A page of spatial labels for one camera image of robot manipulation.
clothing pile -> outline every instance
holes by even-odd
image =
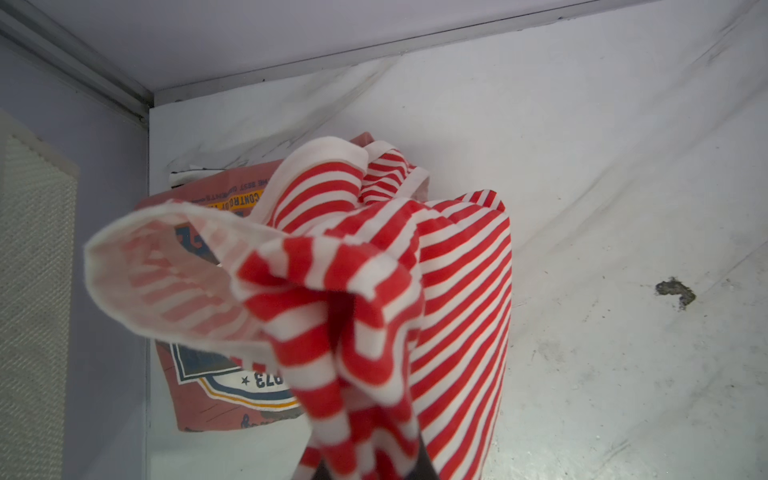
[[[392,145],[308,142],[244,217],[169,200],[85,248],[89,293],[129,329],[279,376],[312,426],[295,478],[479,478],[511,309],[496,193],[426,200]],[[217,263],[185,249],[190,224]]]

black item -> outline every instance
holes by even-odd
[[[320,463],[320,467],[315,471],[312,480],[331,480],[325,462]],[[440,480],[421,439],[419,439],[419,458],[416,460],[416,467],[406,475],[406,480]]]

grey ceiling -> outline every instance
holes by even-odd
[[[585,0],[30,0],[152,91]]]

dark object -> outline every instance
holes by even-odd
[[[331,480],[325,462],[320,463],[320,467],[315,471],[312,480]],[[421,439],[419,440],[419,458],[416,460],[416,467],[406,475],[406,480],[440,480],[432,466],[432,460],[429,459],[427,450],[424,448],[424,441]]]
[[[680,310],[685,310],[685,307],[696,299],[694,291],[673,276],[666,282],[658,283],[656,293],[659,295],[680,295]]]

dark stain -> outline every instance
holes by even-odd
[[[268,411],[262,411],[260,412],[261,416],[265,419],[277,419],[277,420],[284,420],[284,419],[295,419],[297,417],[300,417],[304,410],[301,407],[295,407],[291,410],[283,410],[282,412],[268,412]]]
[[[696,299],[696,293],[673,276],[666,282],[656,284],[656,294],[680,295],[680,310],[685,310]]]
[[[592,480],[597,480],[603,475],[603,471],[608,466],[609,463],[611,463],[611,460],[614,459],[616,455],[619,455],[624,450],[628,449],[632,443],[630,442],[630,439],[624,439],[621,443],[619,443],[616,446],[613,446],[611,444],[611,448],[603,454],[603,462],[598,467],[598,470],[595,472],[594,477],[592,477]]]
[[[717,36],[714,39],[713,44],[694,60],[692,65],[700,65],[704,63],[706,66],[712,65],[712,62],[720,56],[721,53],[726,51],[733,44],[735,37],[743,34],[746,30],[742,26],[745,20],[750,17],[750,11],[761,0],[745,0],[741,2],[732,13],[730,18],[725,22],[725,25],[717,32]]]

